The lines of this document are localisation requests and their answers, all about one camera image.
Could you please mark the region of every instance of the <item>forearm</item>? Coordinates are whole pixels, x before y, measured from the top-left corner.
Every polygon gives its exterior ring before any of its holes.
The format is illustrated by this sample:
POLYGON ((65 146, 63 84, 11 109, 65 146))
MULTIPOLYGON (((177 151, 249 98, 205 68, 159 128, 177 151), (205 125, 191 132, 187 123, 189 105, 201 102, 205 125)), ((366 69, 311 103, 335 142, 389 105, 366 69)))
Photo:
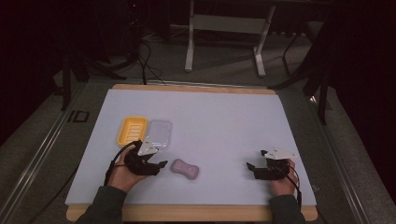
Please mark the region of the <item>forearm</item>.
POLYGON ((270 200, 274 224, 305 223, 300 206, 293 195, 280 195, 270 200))
POLYGON ((121 224, 122 206, 127 193, 110 186, 100 187, 85 214, 78 220, 77 224, 121 224))

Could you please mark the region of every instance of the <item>clear plastic container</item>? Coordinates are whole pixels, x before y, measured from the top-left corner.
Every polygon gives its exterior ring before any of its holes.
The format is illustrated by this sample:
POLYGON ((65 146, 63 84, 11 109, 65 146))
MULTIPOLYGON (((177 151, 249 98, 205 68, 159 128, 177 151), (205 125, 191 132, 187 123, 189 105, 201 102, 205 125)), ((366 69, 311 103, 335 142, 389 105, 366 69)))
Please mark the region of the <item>clear plastic container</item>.
POLYGON ((152 141, 152 145, 159 150, 169 147, 171 139, 172 123, 169 120, 154 119, 148 125, 147 137, 152 141))

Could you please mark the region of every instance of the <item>wooden table edge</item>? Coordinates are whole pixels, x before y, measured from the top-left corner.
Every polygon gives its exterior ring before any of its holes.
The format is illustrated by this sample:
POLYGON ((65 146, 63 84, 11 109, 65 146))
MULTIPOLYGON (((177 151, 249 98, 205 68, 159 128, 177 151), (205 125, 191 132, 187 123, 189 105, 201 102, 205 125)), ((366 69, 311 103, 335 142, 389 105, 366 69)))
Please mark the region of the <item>wooden table edge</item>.
POLYGON ((250 89, 234 87, 199 87, 199 86, 160 86, 160 85, 130 85, 116 84, 113 90, 136 90, 136 91, 193 91, 212 93, 243 93, 243 94, 269 94, 276 95, 275 91, 267 89, 250 89))
MULTIPOLYGON (((85 213, 88 205, 69 205, 66 217, 76 221, 85 213)), ((314 205, 303 205, 302 214, 306 221, 318 218, 314 205)), ((172 222, 172 221, 268 221, 271 220, 268 205, 214 205, 214 204, 125 204, 122 220, 133 222, 172 222)))

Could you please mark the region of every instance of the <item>metal stand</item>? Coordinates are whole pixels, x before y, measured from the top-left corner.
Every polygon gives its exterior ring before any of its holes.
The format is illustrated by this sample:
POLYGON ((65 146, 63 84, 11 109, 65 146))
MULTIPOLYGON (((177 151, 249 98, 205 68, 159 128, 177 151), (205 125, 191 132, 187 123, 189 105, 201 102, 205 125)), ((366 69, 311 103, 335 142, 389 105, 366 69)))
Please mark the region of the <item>metal stand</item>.
POLYGON ((264 65, 262 63, 262 46, 268 35, 271 19, 274 16, 276 7, 271 6, 267 18, 251 19, 251 18, 234 18, 211 15, 194 14, 194 0, 190 0, 190 25, 189 25, 189 45, 187 47, 187 57, 185 71, 192 71, 193 54, 194 54, 194 29, 211 30, 223 32, 236 32, 261 35, 260 42, 254 47, 253 53, 257 66, 258 75, 265 76, 264 65))

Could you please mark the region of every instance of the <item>dark background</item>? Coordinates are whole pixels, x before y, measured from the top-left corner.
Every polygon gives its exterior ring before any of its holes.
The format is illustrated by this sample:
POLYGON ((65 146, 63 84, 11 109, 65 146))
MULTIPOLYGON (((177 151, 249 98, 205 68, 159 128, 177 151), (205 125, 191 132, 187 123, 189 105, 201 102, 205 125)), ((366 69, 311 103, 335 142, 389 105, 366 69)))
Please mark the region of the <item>dark background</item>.
MULTIPOLYGON (((109 6, 106 1, 3 1, 0 7, 0 104, 2 132, 0 144, 56 91, 52 76, 62 69, 64 41, 70 38, 75 46, 90 57, 106 61, 111 55, 127 55, 138 51, 139 28, 149 26, 160 31, 164 38, 169 23, 188 23, 188 2, 185 0, 133 1, 142 10, 123 10, 125 1, 109 6), (106 14, 118 15, 105 20, 106 14), (125 24, 133 22, 136 33, 127 31, 125 24), (90 24, 89 30, 84 22, 90 24), (131 35, 134 42, 122 38, 131 35)), ((332 26, 323 38, 333 59, 331 86, 357 129, 389 194, 396 200, 395 137, 393 129, 396 106, 393 92, 396 69, 395 22, 396 3, 391 1, 341 1, 347 5, 337 9, 332 26)), ((213 10, 204 1, 197 10, 213 10)), ((264 18, 254 4, 234 7, 225 4, 217 13, 224 15, 264 18)), ((275 33, 290 35, 298 31, 300 21, 323 20, 317 9, 283 6, 278 8, 271 26, 275 33)))

